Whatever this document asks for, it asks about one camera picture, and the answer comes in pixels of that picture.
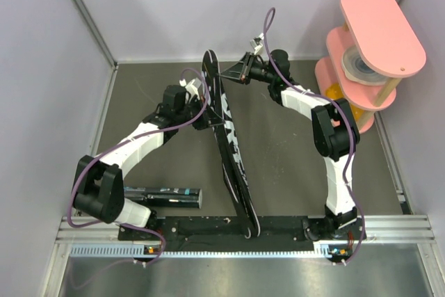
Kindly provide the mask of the black sport racket bag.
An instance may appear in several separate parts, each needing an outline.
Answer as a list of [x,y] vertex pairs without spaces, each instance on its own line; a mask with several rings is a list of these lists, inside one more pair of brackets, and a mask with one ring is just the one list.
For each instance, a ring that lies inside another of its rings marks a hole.
[[223,81],[219,77],[220,66],[214,51],[210,49],[205,51],[201,71],[209,90],[208,106],[225,120],[223,127],[213,128],[221,157],[223,180],[229,191],[244,237],[255,238],[260,236],[261,226],[250,194],[233,117]]

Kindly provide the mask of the black shuttlecock tube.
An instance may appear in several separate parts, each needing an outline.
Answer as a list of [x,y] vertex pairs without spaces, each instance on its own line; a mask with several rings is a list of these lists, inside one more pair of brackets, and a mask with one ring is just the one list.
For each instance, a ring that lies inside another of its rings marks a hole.
[[132,188],[124,187],[126,198],[146,207],[171,207],[200,209],[202,190],[200,188]]

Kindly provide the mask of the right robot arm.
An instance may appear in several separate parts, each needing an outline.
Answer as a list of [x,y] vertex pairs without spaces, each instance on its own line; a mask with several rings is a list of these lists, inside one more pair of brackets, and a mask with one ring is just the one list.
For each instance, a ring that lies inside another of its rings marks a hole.
[[314,145],[327,173],[324,228],[330,237],[341,238],[357,221],[351,182],[359,132],[349,103],[313,93],[293,80],[288,54],[282,49],[272,51],[267,62],[248,52],[218,74],[245,85],[252,80],[267,83],[274,102],[311,120]]

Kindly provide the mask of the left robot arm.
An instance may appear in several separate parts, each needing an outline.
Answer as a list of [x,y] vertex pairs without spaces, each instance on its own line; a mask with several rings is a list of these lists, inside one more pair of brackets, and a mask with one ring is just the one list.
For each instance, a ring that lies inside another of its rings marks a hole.
[[116,146],[95,157],[85,155],[78,162],[70,208],[95,218],[96,223],[131,225],[136,234],[150,239],[158,223],[149,208],[124,195],[124,178],[150,152],[166,144],[182,127],[200,124],[210,93],[199,92],[200,81],[168,86],[155,111],[145,117]]

